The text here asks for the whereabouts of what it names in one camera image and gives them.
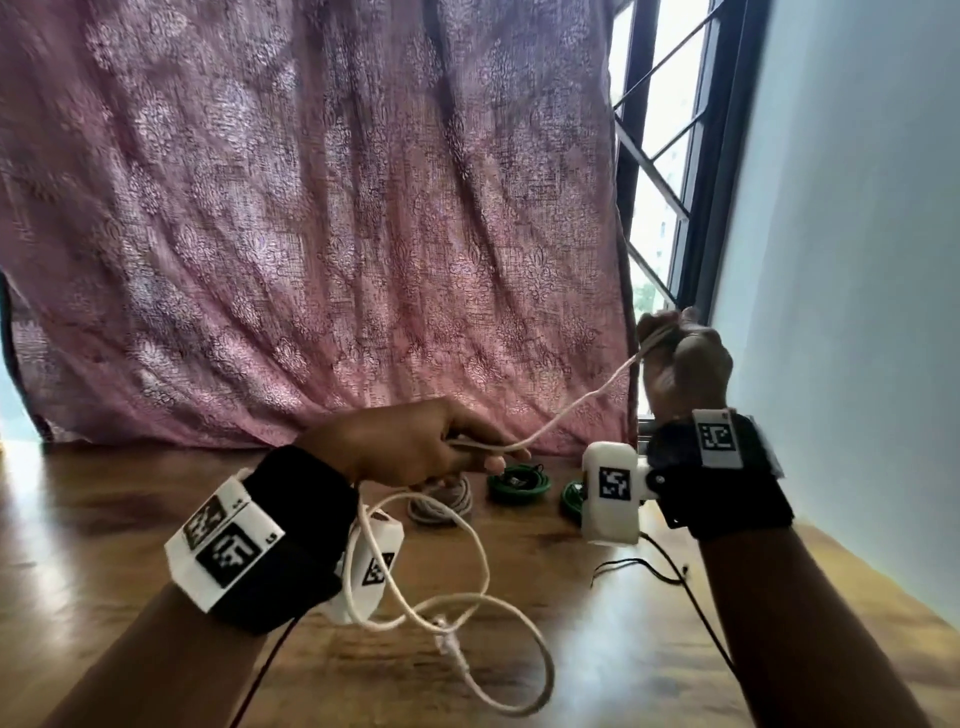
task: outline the black cable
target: black cable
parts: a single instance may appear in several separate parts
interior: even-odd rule
[[[654,576],[657,577],[657,579],[662,581],[664,584],[669,584],[670,586],[673,586],[673,587],[679,587],[683,585],[687,572],[690,570],[690,567],[687,564],[684,564],[684,568],[683,568],[684,578],[674,579],[670,576],[667,576],[665,573],[660,573],[659,571],[657,571],[654,565],[651,564],[646,559],[638,559],[638,558],[615,559],[614,561],[605,561],[603,564],[601,564],[600,566],[598,566],[596,569],[593,570],[593,578],[590,579],[590,588],[591,589],[593,588],[593,582],[596,581],[597,576],[602,576],[603,574],[609,573],[610,571],[617,571],[620,569],[624,569],[626,567],[631,567],[635,564],[640,564],[641,566],[646,567],[650,571],[650,573],[652,573]]]
[[[640,538],[643,539],[644,541],[649,541],[651,544],[653,544],[654,548],[663,555],[663,558],[666,559],[666,563],[669,564],[670,568],[673,569],[673,571],[677,574],[677,578],[680,579],[681,586],[684,587],[684,590],[686,591],[686,595],[690,597],[690,603],[693,604],[693,608],[697,610],[697,617],[700,618],[700,621],[707,628],[707,632],[709,633],[710,638],[713,640],[713,643],[716,645],[716,648],[720,652],[721,656],[723,657],[724,662],[727,663],[727,667],[730,668],[730,672],[733,673],[733,677],[736,678],[737,682],[740,682],[740,676],[736,673],[736,667],[733,666],[733,660],[731,659],[730,655],[727,654],[727,650],[724,648],[723,644],[720,642],[720,638],[717,637],[717,633],[713,631],[713,627],[710,626],[710,622],[709,622],[709,619],[707,619],[707,615],[705,615],[704,610],[700,608],[700,602],[697,601],[697,597],[693,595],[692,591],[690,591],[690,587],[686,583],[686,579],[684,578],[684,575],[681,574],[679,569],[677,569],[677,565],[674,563],[673,559],[670,558],[670,554],[668,554],[665,550],[663,550],[663,546],[658,544],[656,541],[654,541],[649,535],[647,535],[643,531],[640,531]]]
[[[253,696],[256,694],[256,689],[260,687],[260,683],[263,682],[263,678],[267,674],[267,670],[270,669],[271,663],[274,661],[274,657],[280,651],[280,648],[283,646],[283,643],[286,642],[287,638],[290,636],[290,633],[294,631],[294,627],[297,626],[297,623],[303,619],[303,615],[292,619],[287,625],[287,628],[283,630],[283,634],[280,635],[280,639],[276,641],[274,648],[270,650],[270,654],[267,655],[267,662],[263,664],[263,667],[260,668],[260,671],[256,673],[256,677],[253,678],[253,683],[250,685],[250,689],[247,691],[247,694],[244,696],[243,702],[240,703],[240,707],[237,709],[236,715],[233,717],[233,720],[230,722],[229,728],[237,728],[240,725],[240,721],[243,720],[244,713],[250,707],[250,703],[253,700]]]

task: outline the patterned curtain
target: patterned curtain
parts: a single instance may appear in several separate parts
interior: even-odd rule
[[[517,437],[628,356],[604,0],[5,0],[0,268],[54,437]],[[624,439],[626,378],[540,442]]]

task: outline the wrist-mounted device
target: wrist-mounted device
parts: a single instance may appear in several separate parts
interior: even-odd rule
[[[623,443],[593,443],[583,466],[582,531],[594,543],[635,544],[646,500],[700,541],[793,522],[776,455],[752,418],[729,409],[661,426],[645,458]]]
[[[174,582],[204,612],[266,634],[340,592],[359,496],[305,450],[229,477],[167,543]]]

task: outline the wooden table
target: wooden table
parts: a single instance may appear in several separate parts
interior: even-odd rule
[[[162,544],[254,452],[5,444],[0,477],[0,725],[33,726],[120,634],[166,580]],[[750,725],[740,691],[683,590],[642,568],[589,587],[605,559],[649,545],[590,546],[558,514],[560,487],[575,472],[548,464],[543,502],[504,507],[474,480],[472,521],[490,555],[491,594],[542,629],[557,663],[551,703],[526,725]],[[384,493],[364,487],[371,501]],[[403,504],[395,514],[403,513]],[[394,574],[411,602],[473,591],[476,556],[455,529],[407,524]],[[689,536],[670,531],[656,508],[645,526],[716,615]],[[802,527],[820,564],[863,617],[941,725],[960,725],[960,635],[815,528]],[[385,601],[380,615],[397,614]],[[461,642],[477,680],[503,700],[533,694],[539,654],[524,628],[482,609]],[[493,726],[430,636],[413,627],[386,634],[334,628],[308,616],[279,653],[247,714],[254,726]]]

